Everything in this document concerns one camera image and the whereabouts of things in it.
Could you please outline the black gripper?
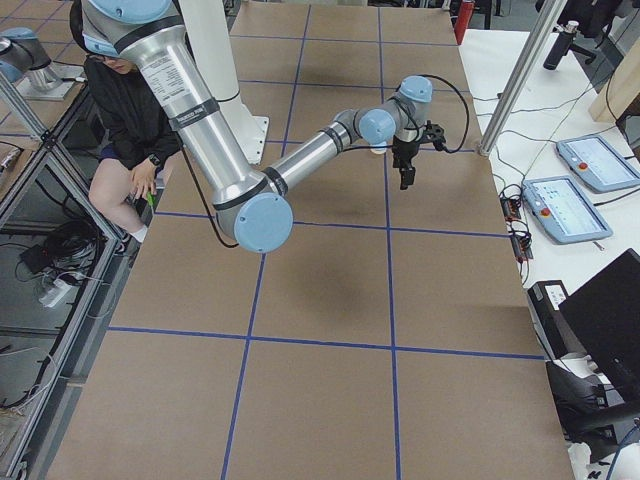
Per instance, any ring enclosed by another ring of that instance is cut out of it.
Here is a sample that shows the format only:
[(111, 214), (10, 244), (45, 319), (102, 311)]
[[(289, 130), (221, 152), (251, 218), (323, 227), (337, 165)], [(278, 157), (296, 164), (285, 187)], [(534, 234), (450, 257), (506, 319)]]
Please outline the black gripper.
[(415, 181), (416, 169), (412, 161), (418, 154), (420, 143), (418, 141), (406, 142), (395, 139), (392, 144), (393, 167), (399, 170), (400, 189), (407, 190)]

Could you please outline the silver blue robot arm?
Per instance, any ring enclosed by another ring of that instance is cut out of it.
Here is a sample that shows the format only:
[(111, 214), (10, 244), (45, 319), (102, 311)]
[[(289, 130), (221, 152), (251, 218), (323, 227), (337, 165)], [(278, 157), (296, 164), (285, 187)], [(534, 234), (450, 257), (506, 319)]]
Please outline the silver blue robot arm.
[(87, 48), (133, 62), (213, 188), (221, 230), (243, 248), (267, 253), (289, 237), (288, 190), (358, 140), (420, 140), (428, 125), (432, 84), (405, 78), (377, 108), (345, 110), (278, 162), (254, 169), (214, 91), (236, 70), (228, 25), (217, 2), (84, 1)]

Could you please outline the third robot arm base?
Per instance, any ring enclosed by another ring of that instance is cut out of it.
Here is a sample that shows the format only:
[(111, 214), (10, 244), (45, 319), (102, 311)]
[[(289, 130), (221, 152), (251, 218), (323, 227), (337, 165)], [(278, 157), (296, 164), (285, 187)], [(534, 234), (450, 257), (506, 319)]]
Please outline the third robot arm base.
[(1, 73), (30, 100), (61, 101), (74, 85), (85, 81), (82, 66), (55, 66), (37, 35), (26, 27), (1, 32)]

